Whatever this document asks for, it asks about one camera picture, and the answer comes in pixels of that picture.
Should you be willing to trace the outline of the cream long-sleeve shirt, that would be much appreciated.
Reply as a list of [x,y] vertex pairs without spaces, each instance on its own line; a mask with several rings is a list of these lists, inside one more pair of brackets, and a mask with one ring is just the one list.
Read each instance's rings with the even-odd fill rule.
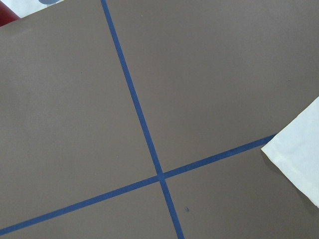
[[319,206],[319,100],[261,148],[268,159],[316,206]]

